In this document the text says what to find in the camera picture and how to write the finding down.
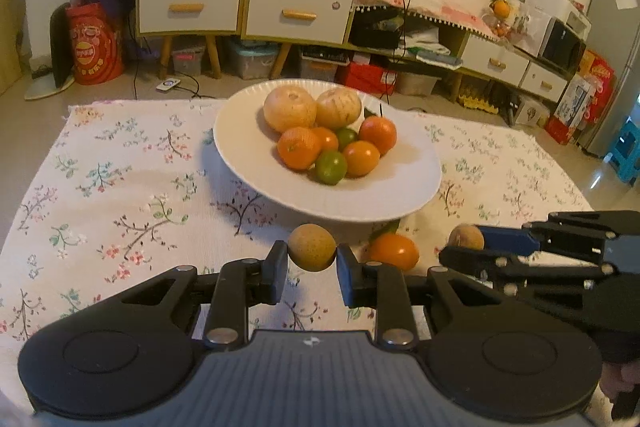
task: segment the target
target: table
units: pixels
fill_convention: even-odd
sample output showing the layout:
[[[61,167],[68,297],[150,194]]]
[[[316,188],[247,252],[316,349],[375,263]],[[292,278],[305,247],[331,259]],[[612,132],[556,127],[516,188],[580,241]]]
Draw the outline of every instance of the table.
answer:
[[[28,407],[16,360],[39,328],[180,264],[211,273],[231,260],[263,259],[274,241],[309,221],[228,171],[212,131],[222,104],[71,108],[0,254],[0,389],[9,399]],[[554,210],[590,210],[532,137],[440,116],[415,118],[424,139],[434,142],[443,172],[437,196],[400,225],[420,248],[416,273],[438,263],[459,223],[520,226]],[[358,254],[380,227],[316,222]],[[424,317],[417,318],[420,336],[428,337]],[[252,328],[371,330],[374,312],[345,308],[335,267],[312,274],[290,263],[282,302],[251,309],[250,322]]]

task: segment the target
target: fruit plate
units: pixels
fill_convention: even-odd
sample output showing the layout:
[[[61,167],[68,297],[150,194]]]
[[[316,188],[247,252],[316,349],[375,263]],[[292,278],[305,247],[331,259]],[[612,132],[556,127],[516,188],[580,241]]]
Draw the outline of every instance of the fruit plate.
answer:
[[[312,172],[287,169],[278,158],[279,135],[264,120],[262,106],[276,87],[294,84],[318,98],[336,84],[317,80],[274,80],[233,95],[216,118],[214,139],[229,169],[270,200],[310,216],[347,223],[377,223],[407,216],[438,192],[442,168],[424,125],[406,112],[382,104],[383,116],[398,130],[398,144],[364,178],[322,185]],[[380,100],[357,92],[362,105],[380,113]],[[350,127],[360,128],[364,115]]]

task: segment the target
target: remote control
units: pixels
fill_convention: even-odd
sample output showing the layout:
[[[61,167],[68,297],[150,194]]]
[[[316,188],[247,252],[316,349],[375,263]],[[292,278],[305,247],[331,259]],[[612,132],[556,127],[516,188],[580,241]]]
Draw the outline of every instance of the remote control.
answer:
[[[174,89],[175,86],[180,84],[180,80],[178,78],[168,78],[162,84],[156,87],[158,91],[168,91]]]

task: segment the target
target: green lime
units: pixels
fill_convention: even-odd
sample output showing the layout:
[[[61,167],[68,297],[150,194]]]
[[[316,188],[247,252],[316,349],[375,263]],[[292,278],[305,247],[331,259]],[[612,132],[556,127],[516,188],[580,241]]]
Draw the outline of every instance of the green lime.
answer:
[[[316,160],[316,176],[324,185],[337,185],[347,175],[347,160],[337,151],[324,151]]]
[[[350,143],[358,141],[358,133],[348,127],[343,127],[335,132],[335,136],[338,137],[338,150],[342,151]]]

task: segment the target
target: orange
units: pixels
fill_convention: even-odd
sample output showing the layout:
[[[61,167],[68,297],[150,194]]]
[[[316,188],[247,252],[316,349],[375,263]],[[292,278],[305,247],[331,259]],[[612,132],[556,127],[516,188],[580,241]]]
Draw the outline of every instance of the orange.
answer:
[[[294,127],[278,140],[278,154],[284,165],[294,171],[306,171],[322,152],[320,139],[310,129]]]
[[[398,131],[395,124],[388,118],[370,116],[360,126],[361,140],[372,143],[383,156],[398,142]]]
[[[402,271],[411,270],[420,259],[415,243],[397,233],[383,233],[369,245],[369,260],[392,264]]]
[[[380,163],[380,151],[365,141],[350,143],[342,154],[347,159],[347,174],[354,178],[366,176]]]
[[[315,127],[311,130],[311,132],[318,136],[322,151],[338,150],[338,137],[335,136],[335,133],[333,131],[329,131],[326,127]]]

